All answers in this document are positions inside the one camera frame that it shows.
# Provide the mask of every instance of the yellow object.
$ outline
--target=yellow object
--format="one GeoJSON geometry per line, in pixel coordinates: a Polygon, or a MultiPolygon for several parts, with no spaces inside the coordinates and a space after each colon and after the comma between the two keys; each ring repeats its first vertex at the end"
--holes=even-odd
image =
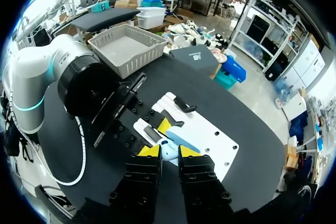
{"type": "Polygon", "coordinates": [[[180,150],[181,150],[181,154],[182,157],[188,157],[188,156],[194,156],[194,157],[198,157],[198,156],[202,156],[200,153],[195,152],[183,145],[180,145],[180,150]]]}
{"type": "Polygon", "coordinates": [[[164,118],[160,124],[160,126],[157,128],[158,131],[160,131],[162,134],[166,132],[172,125],[169,123],[167,118],[164,118]]]}
{"type": "Polygon", "coordinates": [[[152,148],[148,148],[147,146],[144,146],[141,152],[138,154],[138,156],[148,156],[151,155],[152,157],[158,157],[159,156],[159,150],[160,145],[155,145],[152,148]]]}

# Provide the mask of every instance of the blue box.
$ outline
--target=blue box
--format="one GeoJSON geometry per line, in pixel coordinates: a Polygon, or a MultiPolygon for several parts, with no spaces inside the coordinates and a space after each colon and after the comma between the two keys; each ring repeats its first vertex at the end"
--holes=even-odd
{"type": "Polygon", "coordinates": [[[224,74],[222,71],[219,71],[215,77],[215,82],[222,85],[226,90],[232,88],[232,86],[237,82],[237,79],[234,78],[231,74],[224,74]]]}
{"type": "Polygon", "coordinates": [[[246,79],[246,70],[231,57],[227,57],[227,61],[222,65],[222,70],[229,72],[239,82],[246,79]]]}

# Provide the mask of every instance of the black table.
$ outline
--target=black table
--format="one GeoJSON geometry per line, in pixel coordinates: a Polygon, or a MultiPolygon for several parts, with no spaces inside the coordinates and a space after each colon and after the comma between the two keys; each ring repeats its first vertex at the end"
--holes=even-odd
{"type": "MultiPolygon", "coordinates": [[[[277,188],[284,165],[284,147],[273,131],[248,107],[228,91],[176,59],[162,56],[142,68],[147,80],[138,90],[138,98],[148,105],[171,91],[239,144],[237,156],[223,180],[231,193],[234,211],[255,211],[270,200],[277,188]]],[[[134,80],[137,73],[127,80],[134,80]]],[[[132,125],[136,116],[122,115],[132,125]]],[[[125,171],[129,154],[112,136],[105,136],[93,148],[96,133],[82,122],[87,147],[87,164],[82,180],[74,186],[61,186],[68,199],[80,208],[85,198],[108,205],[109,194],[125,171]]],[[[82,151],[78,126],[65,113],[53,83],[45,95],[45,120],[38,133],[52,173],[63,181],[74,180],[81,168],[82,151]]],[[[163,165],[163,177],[157,198],[155,223],[186,223],[184,201],[177,167],[163,165]]]]}

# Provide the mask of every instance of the cable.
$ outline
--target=cable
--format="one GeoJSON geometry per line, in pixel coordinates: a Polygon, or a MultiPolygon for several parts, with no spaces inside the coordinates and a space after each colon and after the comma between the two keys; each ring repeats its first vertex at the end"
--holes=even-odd
{"type": "Polygon", "coordinates": [[[78,175],[78,177],[72,181],[72,182],[63,182],[63,181],[60,181],[58,180],[57,178],[55,178],[51,172],[49,172],[49,170],[46,168],[46,166],[44,165],[40,155],[38,154],[38,151],[36,150],[36,147],[35,145],[32,143],[32,141],[29,139],[29,137],[26,135],[26,133],[23,132],[23,130],[20,128],[20,126],[18,125],[17,123],[17,120],[16,120],[16,117],[15,117],[15,114],[14,114],[14,110],[13,110],[13,89],[11,88],[10,89],[11,93],[9,95],[9,107],[10,107],[10,110],[11,110],[11,115],[12,115],[12,118],[13,118],[13,121],[14,121],[14,124],[15,126],[17,127],[17,129],[20,131],[20,133],[22,134],[22,136],[27,140],[27,142],[32,146],[34,152],[36,153],[37,155],[37,158],[38,160],[41,162],[42,164],[42,167],[44,168],[44,170],[46,171],[46,173],[54,180],[56,181],[57,183],[61,184],[61,185],[64,185],[64,186],[73,186],[75,185],[76,183],[78,183],[82,177],[83,177],[83,174],[84,174],[84,171],[85,171],[85,165],[86,165],[86,149],[85,149],[85,138],[84,138],[84,133],[83,133],[83,128],[80,124],[80,121],[78,119],[78,117],[75,116],[75,119],[77,121],[77,124],[78,124],[78,127],[79,127],[79,131],[80,131],[80,138],[81,138],[81,141],[82,141],[82,150],[83,150],[83,160],[82,160],[82,167],[81,167],[81,170],[80,170],[80,173],[78,175]]]}

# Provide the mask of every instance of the teal box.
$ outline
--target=teal box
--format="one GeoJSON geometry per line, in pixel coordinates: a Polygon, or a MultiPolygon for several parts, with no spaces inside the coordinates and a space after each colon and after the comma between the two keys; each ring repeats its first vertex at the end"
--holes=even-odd
{"type": "Polygon", "coordinates": [[[103,2],[100,2],[100,3],[97,3],[95,4],[91,10],[93,13],[99,13],[99,12],[102,12],[103,10],[107,10],[110,8],[110,4],[108,1],[103,1],[103,2]]]}
{"type": "Polygon", "coordinates": [[[229,90],[237,82],[237,80],[231,74],[226,75],[219,71],[215,77],[215,82],[222,85],[226,90],[229,90]]]}

